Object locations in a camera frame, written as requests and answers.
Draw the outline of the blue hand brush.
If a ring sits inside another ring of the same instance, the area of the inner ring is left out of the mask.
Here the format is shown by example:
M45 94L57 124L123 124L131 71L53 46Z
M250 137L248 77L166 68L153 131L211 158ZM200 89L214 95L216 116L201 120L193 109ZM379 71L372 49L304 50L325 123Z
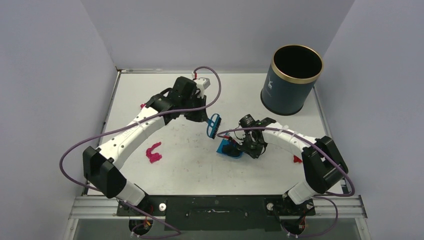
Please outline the blue hand brush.
M222 118L218 113L214 113L207 121L206 135L215 139L221 125Z

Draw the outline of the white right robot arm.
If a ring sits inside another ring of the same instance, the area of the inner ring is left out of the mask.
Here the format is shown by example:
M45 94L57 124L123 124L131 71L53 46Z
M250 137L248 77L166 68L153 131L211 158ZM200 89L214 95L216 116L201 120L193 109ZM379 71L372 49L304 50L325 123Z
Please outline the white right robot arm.
M232 152L242 152L259 158L269 144L291 153L303 166L304 180L282 194L284 211L296 214L306 201L328 192L349 170L333 139L329 136L310 137L266 117L255 120L250 114L239 120L244 130L240 143L232 142Z

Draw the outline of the blue plastic dustpan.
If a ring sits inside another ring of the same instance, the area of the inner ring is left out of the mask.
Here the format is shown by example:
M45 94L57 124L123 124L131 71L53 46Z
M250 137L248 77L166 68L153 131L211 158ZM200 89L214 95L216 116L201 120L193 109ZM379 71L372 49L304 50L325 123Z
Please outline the blue plastic dustpan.
M243 152L237 148L237 142L227 138L221 140L216 152L233 159L240 159L243 155Z

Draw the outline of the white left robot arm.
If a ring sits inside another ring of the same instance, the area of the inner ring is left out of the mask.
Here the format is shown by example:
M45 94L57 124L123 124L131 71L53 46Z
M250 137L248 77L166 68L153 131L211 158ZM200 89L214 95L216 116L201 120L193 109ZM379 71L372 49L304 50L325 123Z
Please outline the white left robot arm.
M154 132L178 118L180 109L195 109L182 114L192 122L206 122L205 90L208 78L189 79L180 76L173 87L152 96L128 128L97 148L87 147L82 154L84 177L107 198L129 203L136 215L149 210L147 193L130 182L120 171L129 156Z

